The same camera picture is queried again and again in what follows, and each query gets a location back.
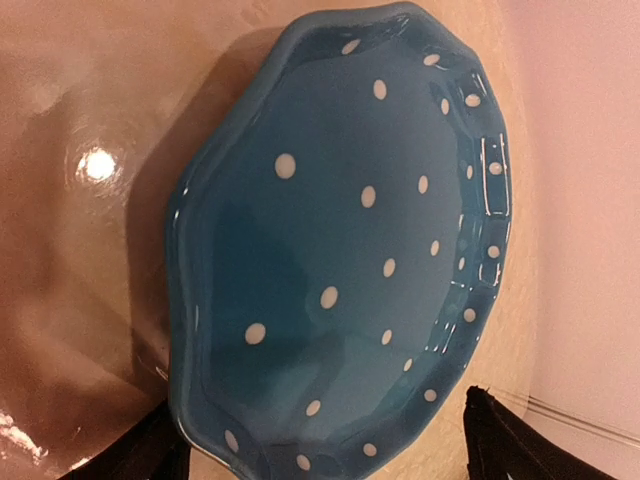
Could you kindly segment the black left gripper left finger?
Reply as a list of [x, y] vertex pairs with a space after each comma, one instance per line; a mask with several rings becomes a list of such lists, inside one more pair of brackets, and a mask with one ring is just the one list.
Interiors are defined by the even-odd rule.
[[111, 446], [64, 478], [184, 480], [190, 474], [190, 451], [164, 400]]

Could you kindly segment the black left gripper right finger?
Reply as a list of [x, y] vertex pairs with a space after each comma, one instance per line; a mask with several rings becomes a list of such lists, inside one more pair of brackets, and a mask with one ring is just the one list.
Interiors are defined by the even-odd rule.
[[478, 386], [466, 392], [463, 426], [471, 480], [610, 477], [544, 438]]

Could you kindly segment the blue polka dot plate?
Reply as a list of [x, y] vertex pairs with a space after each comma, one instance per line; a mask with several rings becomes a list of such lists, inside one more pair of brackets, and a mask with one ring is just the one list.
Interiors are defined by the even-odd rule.
[[503, 276], [506, 127], [421, 7], [292, 22], [184, 170], [169, 404], [241, 479], [363, 479], [464, 373]]

